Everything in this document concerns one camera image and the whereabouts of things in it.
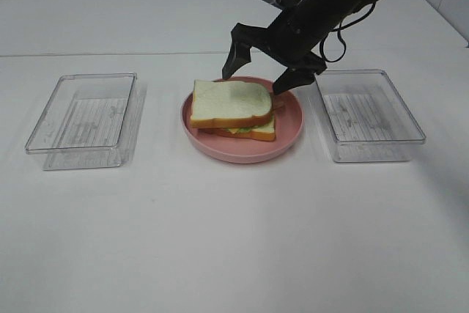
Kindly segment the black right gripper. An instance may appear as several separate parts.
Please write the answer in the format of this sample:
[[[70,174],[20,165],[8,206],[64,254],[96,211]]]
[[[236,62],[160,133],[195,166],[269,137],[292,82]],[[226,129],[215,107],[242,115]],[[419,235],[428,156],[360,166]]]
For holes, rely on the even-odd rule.
[[[251,62],[251,48],[257,48],[287,69],[273,83],[273,94],[280,95],[316,81],[315,73],[325,62],[311,52],[327,34],[327,0],[301,0],[281,10],[267,27],[237,23],[231,30],[232,44],[222,67],[222,79],[231,78]]]

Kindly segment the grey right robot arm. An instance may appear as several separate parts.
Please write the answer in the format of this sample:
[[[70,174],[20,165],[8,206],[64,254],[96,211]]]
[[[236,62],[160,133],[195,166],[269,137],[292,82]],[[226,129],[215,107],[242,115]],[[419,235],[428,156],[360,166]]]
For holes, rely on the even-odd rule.
[[[251,61],[250,50],[257,48],[285,66],[273,84],[279,95],[290,89],[314,83],[326,70],[328,59],[313,53],[323,46],[331,33],[340,33],[343,20],[379,0],[263,0],[280,9],[280,14],[266,28],[241,23],[231,31],[232,44],[222,68],[222,78],[229,79]]]

